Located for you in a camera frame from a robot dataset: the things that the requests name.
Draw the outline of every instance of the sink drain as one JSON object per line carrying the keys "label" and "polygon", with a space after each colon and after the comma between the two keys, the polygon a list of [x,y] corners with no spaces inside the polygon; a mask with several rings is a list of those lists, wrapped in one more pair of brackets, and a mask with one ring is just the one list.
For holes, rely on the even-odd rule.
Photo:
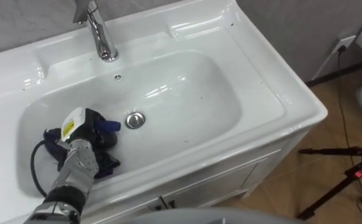
{"label": "sink drain", "polygon": [[130,129],[140,128],[145,123],[145,116],[140,112],[132,112],[125,119],[125,126]]}
{"label": "sink drain", "polygon": [[121,75],[115,75],[114,76],[114,80],[116,80],[116,81],[121,81],[121,79],[122,79],[123,77],[121,76]]}

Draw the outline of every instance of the tripod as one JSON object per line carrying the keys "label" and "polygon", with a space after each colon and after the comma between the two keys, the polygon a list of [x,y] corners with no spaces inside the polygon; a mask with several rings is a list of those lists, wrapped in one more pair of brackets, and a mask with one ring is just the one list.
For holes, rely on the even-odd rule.
{"label": "tripod", "polygon": [[[322,155],[333,155],[333,156],[360,156],[362,157],[362,148],[361,147],[349,147],[344,149],[301,149],[298,151],[300,154],[322,154]],[[319,198],[315,203],[306,208],[302,213],[297,215],[298,219],[308,220],[315,215],[315,210],[321,207],[324,203],[333,198],[336,194],[340,193],[343,189],[349,186],[354,181],[362,178],[362,161],[355,165],[354,167],[345,171],[347,176],[342,180],[338,185],[333,187],[328,193]]]}

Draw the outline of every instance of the white sink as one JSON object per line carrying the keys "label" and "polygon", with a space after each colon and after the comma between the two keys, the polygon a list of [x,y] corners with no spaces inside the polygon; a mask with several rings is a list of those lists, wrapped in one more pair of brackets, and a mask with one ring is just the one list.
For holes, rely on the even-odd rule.
{"label": "white sink", "polygon": [[[41,203],[32,148],[79,106],[122,123],[132,111],[146,116],[118,132],[111,153],[121,166],[94,185],[86,213],[326,116],[235,1],[183,1],[107,25],[114,63],[97,57],[87,29],[0,53],[0,223]],[[43,149],[36,169],[49,189],[57,166]]]}

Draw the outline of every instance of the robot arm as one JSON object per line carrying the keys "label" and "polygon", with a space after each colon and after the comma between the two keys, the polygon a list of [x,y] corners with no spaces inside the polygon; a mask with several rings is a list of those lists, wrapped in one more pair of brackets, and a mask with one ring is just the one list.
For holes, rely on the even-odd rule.
{"label": "robot arm", "polygon": [[98,172],[91,142],[96,137],[93,111],[77,108],[62,126],[62,144],[69,148],[58,178],[25,224],[78,224]]}

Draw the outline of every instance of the brown floor tile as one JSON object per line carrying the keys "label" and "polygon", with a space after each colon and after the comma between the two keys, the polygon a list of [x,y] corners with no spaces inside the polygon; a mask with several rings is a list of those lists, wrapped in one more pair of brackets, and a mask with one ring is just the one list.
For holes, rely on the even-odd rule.
{"label": "brown floor tile", "polygon": [[216,204],[215,207],[231,207],[277,214],[268,194],[261,185],[254,189],[254,191],[246,198],[232,197]]}
{"label": "brown floor tile", "polygon": [[[362,108],[355,94],[362,84],[362,70],[341,79],[341,98],[349,135],[355,141],[362,141]],[[325,126],[332,134],[344,135],[343,122],[338,99],[338,80],[323,83],[312,88],[314,94],[328,109]]]}
{"label": "brown floor tile", "polygon": [[242,198],[241,203],[251,210],[277,214],[274,205],[262,185],[255,188],[248,197]]}
{"label": "brown floor tile", "polygon": [[[297,153],[302,148],[346,147],[338,101],[338,84],[338,80],[332,80],[312,88],[328,109],[328,117],[305,136],[249,197],[243,200],[231,198],[220,203],[220,206],[295,217],[346,177],[344,171],[352,167],[348,156]],[[362,70],[342,77],[341,84],[350,145],[362,147],[362,108],[355,97],[357,89],[362,85]],[[354,163],[357,164],[360,160],[354,158]],[[359,183],[351,184],[319,208],[308,222],[362,223],[362,214],[356,207],[356,201],[361,194]]]}
{"label": "brown floor tile", "polygon": [[213,205],[213,207],[227,207],[227,208],[237,208],[241,210],[247,210],[247,208],[238,197],[231,197],[223,202]]}
{"label": "brown floor tile", "polygon": [[307,165],[321,158],[318,155],[303,155],[299,154],[298,150],[307,148],[317,148],[317,145],[312,140],[310,134],[306,135],[299,144],[280,162],[280,164],[268,175],[266,180],[274,178],[278,175],[298,169],[301,166]]}
{"label": "brown floor tile", "polygon": [[[323,158],[288,174],[263,183],[280,215],[295,217],[334,187],[344,176],[338,161]],[[356,197],[345,192],[317,210],[310,223],[362,223],[355,207]]]}

